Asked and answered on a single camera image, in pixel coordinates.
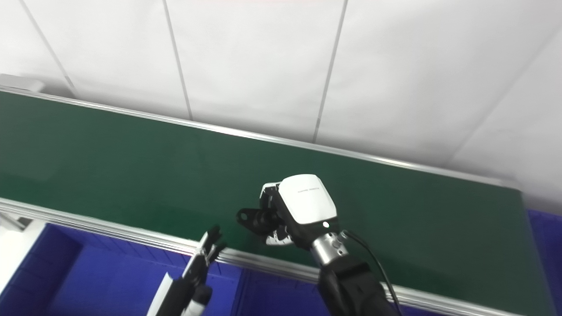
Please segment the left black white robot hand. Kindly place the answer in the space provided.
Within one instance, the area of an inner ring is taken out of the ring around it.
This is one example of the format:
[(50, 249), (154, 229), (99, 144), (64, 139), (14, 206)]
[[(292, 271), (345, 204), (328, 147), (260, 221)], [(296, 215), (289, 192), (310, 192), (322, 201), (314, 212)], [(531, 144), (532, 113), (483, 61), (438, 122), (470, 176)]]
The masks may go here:
[(213, 289), (206, 280), (209, 267), (226, 248), (219, 225), (207, 230), (181, 276), (165, 274), (149, 306), (148, 316), (201, 316)]

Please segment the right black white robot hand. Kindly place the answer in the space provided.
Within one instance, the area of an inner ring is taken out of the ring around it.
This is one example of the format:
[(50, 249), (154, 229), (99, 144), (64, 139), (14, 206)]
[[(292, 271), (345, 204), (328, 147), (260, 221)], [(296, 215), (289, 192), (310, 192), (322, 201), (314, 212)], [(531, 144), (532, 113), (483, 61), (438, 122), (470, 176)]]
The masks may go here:
[(316, 175), (299, 174), (266, 183), (259, 202), (261, 209), (272, 211), (278, 218), (263, 237), (268, 246), (293, 244), (308, 251), (317, 238), (340, 231), (335, 203)]

